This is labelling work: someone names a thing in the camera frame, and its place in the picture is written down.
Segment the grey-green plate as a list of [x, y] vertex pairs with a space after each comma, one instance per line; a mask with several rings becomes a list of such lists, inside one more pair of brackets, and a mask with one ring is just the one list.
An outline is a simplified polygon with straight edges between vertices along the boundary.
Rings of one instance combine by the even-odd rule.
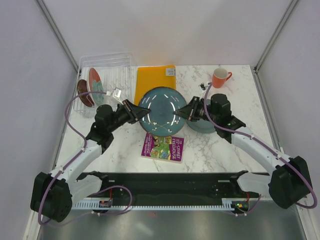
[[198, 121], [186, 121], [187, 125], [194, 131], [201, 134], [211, 134], [216, 131], [214, 125], [206, 120], [200, 119]]

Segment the dark blue floral plate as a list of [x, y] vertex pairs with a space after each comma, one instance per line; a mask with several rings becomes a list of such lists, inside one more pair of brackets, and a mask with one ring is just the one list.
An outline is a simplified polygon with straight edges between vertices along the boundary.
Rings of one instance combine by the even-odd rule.
[[139, 101], [139, 107], [150, 109], [139, 121], [140, 125], [156, 137], [175, 135], [186, 123], [186, 119], [176, 115], [175, 111], [186, 105], [185, 98], [177, 90], [169, 87], [153, 88]]

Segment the red plate with blue flower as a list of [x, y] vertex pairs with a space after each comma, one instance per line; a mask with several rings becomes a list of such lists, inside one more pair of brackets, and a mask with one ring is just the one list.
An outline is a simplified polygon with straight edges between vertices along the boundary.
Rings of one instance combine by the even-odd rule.
[[[87, 84], [89, 92], [104, 92], [101, 78], [93, 67], [89, 70]], [[104, 104], [105, 96], [103, 93], [91, 93], [90, 97], [92, 98], [95, 106], [98, 107]]]

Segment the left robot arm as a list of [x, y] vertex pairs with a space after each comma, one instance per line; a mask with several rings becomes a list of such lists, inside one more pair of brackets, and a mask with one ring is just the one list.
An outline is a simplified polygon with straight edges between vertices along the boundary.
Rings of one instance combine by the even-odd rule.
[[50, 173], [40, 172], [34, 180], [30, 208], [38, 213], [38, 223], [44, 225], [42, 217], [62, 222], [73, 205], [90, 195], [106, 196], [110, 191], [108, 182], [96, 175], [78, 177], [95, 159], [100, 157], [114, 140], [113, 132], [122, 125], [135, 124], [150, 113], [149, 108], [136, 106], [124, 100], [116, 110], [104, 104], [97, 108], [94, 122], [84, 145], [75, 156], [57, 166]]

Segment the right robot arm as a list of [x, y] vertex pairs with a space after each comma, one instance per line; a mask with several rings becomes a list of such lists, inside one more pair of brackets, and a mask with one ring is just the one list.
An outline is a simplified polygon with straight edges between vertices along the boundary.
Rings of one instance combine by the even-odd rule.
[[225, 94], [212, 95], [209, 104], [195, 96], [174, 114], [190, 122], [210, 122], [222, 139], [242, 149], [266, 170], [266, 175], [246, 171], [238, 173], [235, 181], [229, 184], [233, 196], [257, 193], [271, 197], [279, 207], [287, 209], [311, 194], [313, 205], [309, 208], [317, 206], [307, 162], [300, 156], [290, 157], [258, 138], [232, 114], [231, 103]]

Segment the orange folder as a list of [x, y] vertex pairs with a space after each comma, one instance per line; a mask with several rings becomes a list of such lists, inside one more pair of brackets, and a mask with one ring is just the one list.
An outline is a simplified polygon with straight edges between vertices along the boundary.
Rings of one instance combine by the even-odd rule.
[[157, 87], [176, 89], [176, 67], [174, 65], [139, 67], [134, 104], [138, 105], [145, 93]]

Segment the purple Treehouse book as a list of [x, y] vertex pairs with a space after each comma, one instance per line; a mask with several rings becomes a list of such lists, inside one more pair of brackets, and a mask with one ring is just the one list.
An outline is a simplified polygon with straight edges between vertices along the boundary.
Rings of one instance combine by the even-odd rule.
[[178, 136], [159, 137], [147, 133], [144, 138], [141, 156], [144, 158], [181, 163], [185, 139]]

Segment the orange mug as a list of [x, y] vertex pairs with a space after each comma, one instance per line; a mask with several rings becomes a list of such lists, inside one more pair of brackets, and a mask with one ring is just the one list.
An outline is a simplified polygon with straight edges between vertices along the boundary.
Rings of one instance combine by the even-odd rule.
[[212, 75], [212, 86], [216, 89], [221, 88], [232, 75], [232, 72], [227, 71], [224, 68], [215, 69]]

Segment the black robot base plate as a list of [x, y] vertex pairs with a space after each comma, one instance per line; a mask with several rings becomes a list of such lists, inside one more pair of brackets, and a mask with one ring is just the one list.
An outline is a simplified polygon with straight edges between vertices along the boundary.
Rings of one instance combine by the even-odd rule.
[[94, 198], [111, 198], [116, 205], [195, 205], [218, 204], [222, 199], [255, 199], [236, 183], [239, 173], [82, 173], [102, 180]]

